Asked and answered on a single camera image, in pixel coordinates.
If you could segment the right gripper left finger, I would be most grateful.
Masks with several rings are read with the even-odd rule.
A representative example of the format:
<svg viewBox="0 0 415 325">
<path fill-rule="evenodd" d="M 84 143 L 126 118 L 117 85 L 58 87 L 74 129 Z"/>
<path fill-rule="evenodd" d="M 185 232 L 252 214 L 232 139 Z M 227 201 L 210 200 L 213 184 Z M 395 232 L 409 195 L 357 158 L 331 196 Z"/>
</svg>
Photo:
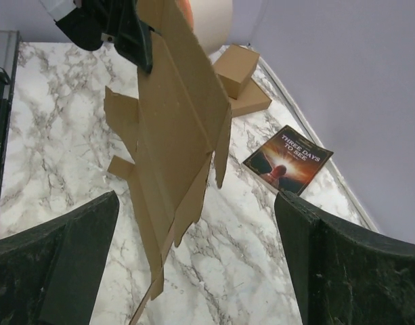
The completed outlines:
<svg viewBox="0 0 415 325">
<path fill-rule="evenodd" d="M 106 192 L 0 239 L 0 324 L 88 324 L 119 206 Z"/>
</svg>

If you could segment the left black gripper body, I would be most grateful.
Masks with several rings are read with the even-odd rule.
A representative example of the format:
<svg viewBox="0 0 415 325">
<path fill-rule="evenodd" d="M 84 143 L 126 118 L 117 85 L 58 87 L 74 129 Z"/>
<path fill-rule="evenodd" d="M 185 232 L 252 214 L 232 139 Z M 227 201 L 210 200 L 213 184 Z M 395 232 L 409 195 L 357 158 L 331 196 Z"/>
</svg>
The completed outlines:
<svg viewBox="0 0 415 325">
<path fill-rule="evenodd" d="M 56 26 L 78 47 L 98 50 L 116 37 L 124 1 L 72 1 L 70 9 Z"/>
</svg>

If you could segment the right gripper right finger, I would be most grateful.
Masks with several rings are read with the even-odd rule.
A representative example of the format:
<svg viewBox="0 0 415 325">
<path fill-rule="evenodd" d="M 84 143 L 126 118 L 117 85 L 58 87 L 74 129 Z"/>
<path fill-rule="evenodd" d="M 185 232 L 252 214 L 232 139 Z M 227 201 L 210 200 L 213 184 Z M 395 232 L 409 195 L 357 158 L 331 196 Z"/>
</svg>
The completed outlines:
<svg viewBox="0 0 415 325">
<path fill-rule="evenodd" d="M 415 244 L 288 191 L 274 210 L 304 324 L 415 324 Z"/>
</svg>

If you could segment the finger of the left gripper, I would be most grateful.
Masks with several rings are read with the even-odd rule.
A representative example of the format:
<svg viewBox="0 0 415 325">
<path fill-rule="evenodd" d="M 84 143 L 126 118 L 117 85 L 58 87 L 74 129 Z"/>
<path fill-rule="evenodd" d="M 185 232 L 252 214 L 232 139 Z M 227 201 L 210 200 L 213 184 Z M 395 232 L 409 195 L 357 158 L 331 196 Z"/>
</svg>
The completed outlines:
<svg viewBox="0 0 415 325">
<path fill-rule="evenodd" d="M 119 1 L 118 28 L 114 39 L 117 52 L 147 74 L 153 67 L 150 27 L 141 21 L 137 1 Z"/>
</svg>

